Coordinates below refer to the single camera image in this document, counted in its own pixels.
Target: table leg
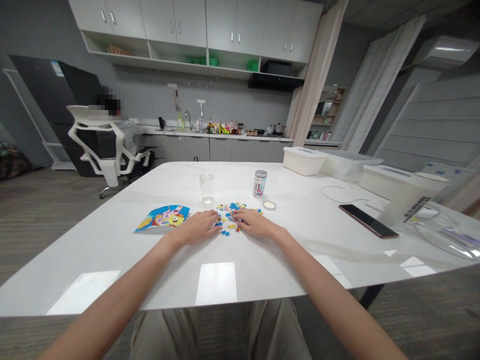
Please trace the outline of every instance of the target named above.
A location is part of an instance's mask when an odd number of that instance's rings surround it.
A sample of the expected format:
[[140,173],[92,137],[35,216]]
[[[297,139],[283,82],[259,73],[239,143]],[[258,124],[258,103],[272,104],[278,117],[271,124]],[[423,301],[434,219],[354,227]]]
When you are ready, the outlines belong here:
[[382,291],[384,286],[385,284],[368,286],[359,301],[360,305],[362,305],[366,310],[368,310],[370,305],[372,305],[374,300],[377,298],[377,295],[380,294],[380,291]]

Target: spongebob picture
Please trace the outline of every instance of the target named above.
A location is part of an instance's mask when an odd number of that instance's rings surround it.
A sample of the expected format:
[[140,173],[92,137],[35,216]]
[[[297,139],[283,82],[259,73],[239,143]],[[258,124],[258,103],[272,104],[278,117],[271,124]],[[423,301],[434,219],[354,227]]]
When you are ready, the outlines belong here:
[[167,205],[150,211],[146,218],[136,228],[135,232],[151,228],[176,228],[190,215],[190,208],[183,205]]

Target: countertop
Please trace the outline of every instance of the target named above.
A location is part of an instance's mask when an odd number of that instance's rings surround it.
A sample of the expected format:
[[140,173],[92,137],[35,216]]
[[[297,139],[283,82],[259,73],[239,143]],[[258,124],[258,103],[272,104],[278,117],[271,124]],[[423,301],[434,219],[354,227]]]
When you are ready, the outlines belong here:
[[[181,131],[160,131],[160,126],[142,125],[148,129],[148,135],[170,135],[170,136],[188,136],[197,138],[217,138],[217,139],[234,139],[234,140],[257,140],[257,141],[275,141],[284,143],[293,143],[294,139],[288,137],[273,136],[247,136],[247,135],[224,135],[224,134],[207,134],[198,132],[181,132]],[[325,141],[325,140],[305,140],[305,144],[325,144],[325,145],[341,145],[341,142]]]
[[[268,172],[262,198],[252,196],[257,169]],[[200,201],[202,173],[214,175],[211,206]],[[165,205],[184,205],[194,214],[231,202],[262,208],[264,200],[272,200],[276,210],[264,210],[264,216],[284,226],[347,289],[479,263],[479,257],[466,258],[455,249],[456,243],[427,230],[420,229],[427,240],[407,225],[398,231],[397,238],[375,236],[339,209],[339,202],[353,202],[369,215],[378,216],[365,201],[357,199],[382,201],[354,183],[323,174],[301,176],[280,163],[168,162],[106,201],[8,279],[0,287],[0,316],[81,313],[162,241],[161,234],[134,231],[151,210]],[[465,233],[480,233],[480,221],[437,207],[457,221]],[[202,244],[181,249],[140,310],[249,302],[306,293],[272,241],[257,240],[243,231],[229,233],[228,237],[218,233]],[[65,307],[55,307],[67,289],[75,292],[69,290],[68,295],[72,296]]]

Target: faucet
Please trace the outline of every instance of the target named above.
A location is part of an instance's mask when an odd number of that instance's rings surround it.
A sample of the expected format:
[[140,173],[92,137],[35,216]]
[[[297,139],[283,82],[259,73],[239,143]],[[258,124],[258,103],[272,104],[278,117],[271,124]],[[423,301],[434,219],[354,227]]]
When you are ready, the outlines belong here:
[[192,131],[192,128],[194,126],[192,125],[192,119],[190,118],[190,111],[188,111],[188,110],[185,111],[185,117],[187,117],[187,115],[188,115],[188,122],[190,123],[190,131]]

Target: ceiling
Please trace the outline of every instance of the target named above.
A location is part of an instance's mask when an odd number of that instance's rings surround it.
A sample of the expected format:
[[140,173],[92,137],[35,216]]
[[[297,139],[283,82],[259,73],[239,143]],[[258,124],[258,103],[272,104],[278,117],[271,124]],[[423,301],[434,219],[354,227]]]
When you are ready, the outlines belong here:
[[[391,30],[427,13],[425,26],[433,24],[473,0],[349,0],[343,22],[367,28]],[[329,9],[335,0],[319,0]]]

